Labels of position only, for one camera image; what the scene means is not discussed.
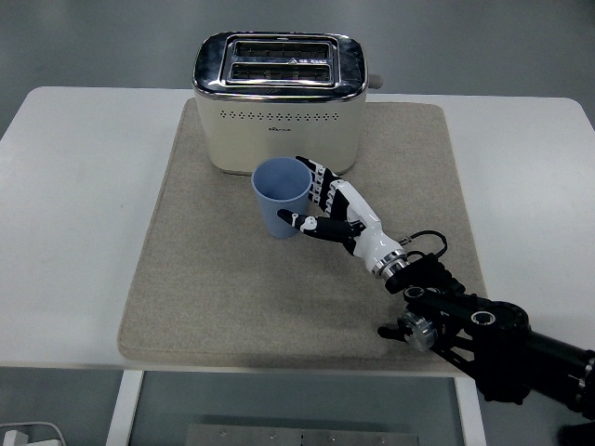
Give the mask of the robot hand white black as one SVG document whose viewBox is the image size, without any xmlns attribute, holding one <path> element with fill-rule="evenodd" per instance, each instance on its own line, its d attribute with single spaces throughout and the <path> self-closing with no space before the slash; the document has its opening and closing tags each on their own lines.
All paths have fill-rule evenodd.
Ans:
<svg viewBox="0 0 595 446">
<path fill-rule="evenodd" d="M 342 244 L 376 277 L 388 279 L 408 265 L 403 247 L 384 233 L 380 218 L 349 181 L 313 160 L 300 156 L 297 160 L 311 173 L 308 198 L 324 214 L 306 216 L 281 209 L 277 212 L 281 220 L 312 238 Z"/>
</svg>

